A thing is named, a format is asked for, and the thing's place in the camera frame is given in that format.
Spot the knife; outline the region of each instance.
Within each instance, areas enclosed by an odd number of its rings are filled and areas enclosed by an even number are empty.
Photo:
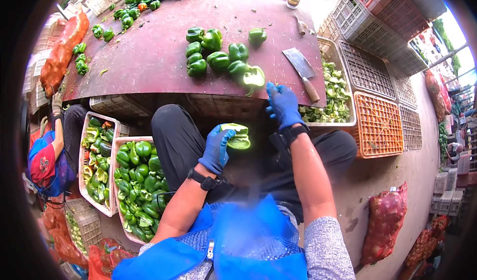
[[[300,75],[301,81],[305,86],[305,90],[308,93],[308,96],[310,96],[310,99],[313,101],[313,103],[316,103],[319,100],[319,95],[316,92],[315,87],[308,80],[308,78],[311,78],[316,75],[312,65],[310,65],[307,59],[295,47],[283,50],[282,52]]]

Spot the blue glove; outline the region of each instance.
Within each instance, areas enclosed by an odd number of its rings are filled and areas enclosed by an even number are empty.
[[[235,134],[235,130],[220,131],[220,125],[212,129],[207,135],[206,150],[202,158],[199,158],[199,163],[216,175],[220,175],[229,160],[227,141]]]
[[[270,106],[266,108],[266,111],[270,114],[270,118],[278,120],[279,131],[296,123],[304,124],[298,112],[298,99],[290,88],[283,85],[275,86],[269,81],[267,94],[269,94]]]

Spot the gray patterned shirt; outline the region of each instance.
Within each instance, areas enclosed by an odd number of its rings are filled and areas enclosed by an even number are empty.
[[[291,223],[297,227],[295,216],[285,207],[278,206]],[[139,255],[154,244],[141,247]],[[305,229],[305,257],[310,280],[354,280],[355,272],[348,250],[344,245],[340,224],[333,217],[319,217]],[[194,269],[179,277],[180,280],[204,280],[212,267],[212,261],[206,259]]]

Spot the zipper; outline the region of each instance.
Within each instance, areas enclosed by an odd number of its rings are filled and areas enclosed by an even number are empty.
[[[214,258],[214,239],[209,240],[209,248],[207,250],[207,258],[213,259]]]

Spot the wristwatch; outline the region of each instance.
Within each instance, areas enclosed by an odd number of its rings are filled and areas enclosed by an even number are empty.
[[[307,125],[301,124],[301,126],[293,128],[292,126],[285,127],[280,131],[286,147],[289,148],[291,143],[296,140],[298,134],[306,133],[310,134],[310,128]]]
[[[216,188],[218,183],[220,183],[220,180],[218,178],[213,179],[209,176],[205,177],[198,173],[196,170],[194,170],[194,168],[191,168],[191,170],[189,170],[187,178],[193,179],[194,181],[198,182],[200,184],[200,188],[204,191],[209,191],[213,188]]]

